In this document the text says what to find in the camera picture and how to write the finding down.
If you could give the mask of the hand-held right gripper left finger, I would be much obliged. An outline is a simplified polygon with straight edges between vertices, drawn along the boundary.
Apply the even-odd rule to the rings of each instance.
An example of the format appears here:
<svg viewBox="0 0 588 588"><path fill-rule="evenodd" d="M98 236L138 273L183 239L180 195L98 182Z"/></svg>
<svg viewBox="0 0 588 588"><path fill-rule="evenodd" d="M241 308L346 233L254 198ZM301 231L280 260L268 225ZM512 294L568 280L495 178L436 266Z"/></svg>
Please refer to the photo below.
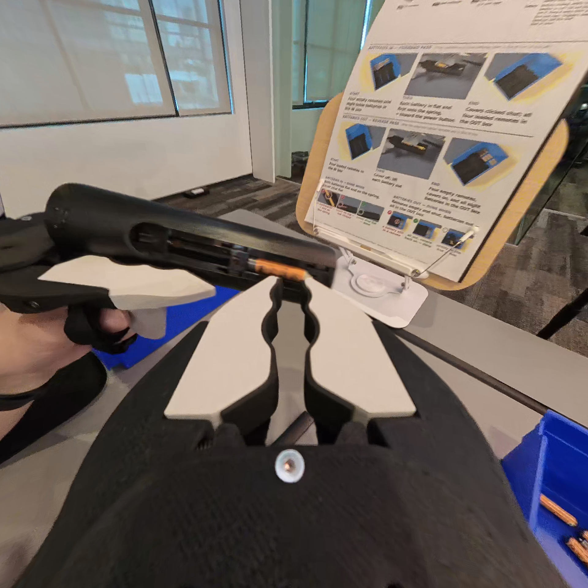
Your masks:
<svg viewBox="0 0 588 588"><path fill-rule="evenodd" d="M167 419L235 424L252 432L277 408L273 339L281 279L267 277L210 319L164 411Z"/></svg>

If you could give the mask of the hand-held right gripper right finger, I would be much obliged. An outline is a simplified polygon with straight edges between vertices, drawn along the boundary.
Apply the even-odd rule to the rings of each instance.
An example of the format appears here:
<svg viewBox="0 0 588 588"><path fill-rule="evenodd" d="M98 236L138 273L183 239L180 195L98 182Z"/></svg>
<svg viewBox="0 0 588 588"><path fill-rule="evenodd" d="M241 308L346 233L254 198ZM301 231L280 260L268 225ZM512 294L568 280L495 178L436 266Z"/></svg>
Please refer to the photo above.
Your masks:
<svg viewBox="0 0 588 588"><path fill-rule="evenodd" d="M304 399L318 429L413 417L416 406L371 318L312 277L303 292Z"/></svg>

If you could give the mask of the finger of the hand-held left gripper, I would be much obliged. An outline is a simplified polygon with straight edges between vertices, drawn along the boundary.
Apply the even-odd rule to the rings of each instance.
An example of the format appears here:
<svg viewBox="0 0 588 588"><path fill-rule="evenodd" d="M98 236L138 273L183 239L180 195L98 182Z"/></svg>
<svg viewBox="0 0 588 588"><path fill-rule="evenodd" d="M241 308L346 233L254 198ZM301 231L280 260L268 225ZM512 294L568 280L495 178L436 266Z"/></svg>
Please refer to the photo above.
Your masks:
<svg viewBox="0 0 588 588"><path fill-rule="evenodd" d="M82 256L43 273L42 282L108 290L115 308L130 314L132 330L151 340L166 334L166 309L211 298L216 288L183 269L123 265L103 256Z"/></svg>

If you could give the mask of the black remote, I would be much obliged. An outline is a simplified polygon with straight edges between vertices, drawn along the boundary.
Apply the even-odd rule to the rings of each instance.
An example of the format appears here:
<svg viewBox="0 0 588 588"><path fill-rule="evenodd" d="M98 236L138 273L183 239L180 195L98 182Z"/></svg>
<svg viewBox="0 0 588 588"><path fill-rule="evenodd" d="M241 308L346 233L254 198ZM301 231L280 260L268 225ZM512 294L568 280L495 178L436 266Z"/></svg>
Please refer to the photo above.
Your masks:
<svg viewBox="0 0 588 588"><path fill-rule="evenodd" d="M214 286L246 290L271 274L270 264L307 272L330 287L336 254L298 239L188 210L67 183L44 213L57 250L72 259L92 254L126 264L187 270Z"/></svg>

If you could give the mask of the blue plastic bin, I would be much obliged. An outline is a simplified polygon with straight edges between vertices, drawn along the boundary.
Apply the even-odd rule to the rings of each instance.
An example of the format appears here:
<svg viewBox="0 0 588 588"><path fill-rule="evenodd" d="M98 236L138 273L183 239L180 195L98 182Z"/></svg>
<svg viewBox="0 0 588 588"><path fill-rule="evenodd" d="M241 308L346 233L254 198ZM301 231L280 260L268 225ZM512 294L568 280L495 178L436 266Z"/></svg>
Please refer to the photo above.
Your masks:
<svg viewBox="0 0 588 588"><path fill-rule="evenodd" d="M163 347L164 344L171 341L177 335L193 327L200 320L203 320L239 293L239 290L236 289L217 286L216 294L213 297L183 305L167 307L166 331L163 337L159 339L148 339L143 336L138 336L136 341L125 352L120 354L113 355L96 349L93 349L92 352L108 370L118 366L126 369L131 368Z"/></svg>
<svg viewBox="0 0 588 588"><path fill-rule="evenodd" d="M587 539L587 428L548 411L502 466L534 537L571 587L587 587L587 569L565 545ZM578 520L570 527L540 504L545 494Z"/></svg>

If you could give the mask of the person's left hand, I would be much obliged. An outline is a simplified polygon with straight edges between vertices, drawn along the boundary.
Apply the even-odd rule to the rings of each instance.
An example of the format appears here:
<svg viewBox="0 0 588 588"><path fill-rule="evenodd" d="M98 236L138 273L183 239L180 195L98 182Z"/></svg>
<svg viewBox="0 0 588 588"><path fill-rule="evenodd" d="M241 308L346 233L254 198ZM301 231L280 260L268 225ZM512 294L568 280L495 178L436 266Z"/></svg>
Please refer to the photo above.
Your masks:
<svg viewBox="0 0 588 588"><path fill-rule="evenodd" d="M1 396L31 392L91 350L65 334L66 307L20 314L1 305Z"/></svg>

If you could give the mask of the white stand base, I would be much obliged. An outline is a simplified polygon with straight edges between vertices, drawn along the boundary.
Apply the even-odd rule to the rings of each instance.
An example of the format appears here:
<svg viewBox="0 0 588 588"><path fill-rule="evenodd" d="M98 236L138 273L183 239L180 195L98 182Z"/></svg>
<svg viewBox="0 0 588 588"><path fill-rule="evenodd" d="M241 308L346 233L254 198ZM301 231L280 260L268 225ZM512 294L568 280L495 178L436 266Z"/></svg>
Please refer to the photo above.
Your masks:
<svg viewBox="0 0 588 588"><path fill-rule="evenodd" d="M407 327L429 295L408 276L364 261L346 249L341 249L336 261L332 289L394 329Z"/></svg>

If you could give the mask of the black wristband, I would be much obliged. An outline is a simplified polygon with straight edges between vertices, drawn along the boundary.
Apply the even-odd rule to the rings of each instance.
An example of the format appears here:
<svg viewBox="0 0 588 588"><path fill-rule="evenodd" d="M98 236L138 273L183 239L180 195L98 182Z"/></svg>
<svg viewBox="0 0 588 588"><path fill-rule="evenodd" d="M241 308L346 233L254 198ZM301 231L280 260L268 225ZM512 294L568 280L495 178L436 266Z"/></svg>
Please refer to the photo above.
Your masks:
<svg viewBox="0 0 588 588"><path fill-rule="evenodd" d="M33 401L43 397L49 390L46 383L31 391L23 393L1 394L1 412L11 412L26 407Z"/></svg>

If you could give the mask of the black textured cushion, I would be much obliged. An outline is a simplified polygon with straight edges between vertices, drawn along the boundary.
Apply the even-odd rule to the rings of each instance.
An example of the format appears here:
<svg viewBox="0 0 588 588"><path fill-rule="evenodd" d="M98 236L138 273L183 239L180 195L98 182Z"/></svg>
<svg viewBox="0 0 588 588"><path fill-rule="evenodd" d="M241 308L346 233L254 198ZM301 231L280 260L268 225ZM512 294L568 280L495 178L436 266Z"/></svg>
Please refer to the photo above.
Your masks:
<svg viewBox="0 0 588 588"><path fill-rule="evenodd" d="M106 383L107 369L92 352L58 371L1 439L1 464L83 411Z"/></svg>

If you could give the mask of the printed instruction poster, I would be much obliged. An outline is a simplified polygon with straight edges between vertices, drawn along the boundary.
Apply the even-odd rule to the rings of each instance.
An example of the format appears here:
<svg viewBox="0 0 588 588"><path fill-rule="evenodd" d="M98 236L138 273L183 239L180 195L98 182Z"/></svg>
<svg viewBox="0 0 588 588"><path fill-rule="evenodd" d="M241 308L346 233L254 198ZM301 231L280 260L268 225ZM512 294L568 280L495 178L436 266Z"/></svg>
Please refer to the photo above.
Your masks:
<svg viewBox="0 0 588 588"><path fill-rule="evenodd" d="M323 239L461 282L587 75L587 1L386 1L307 215Z"/></svg>

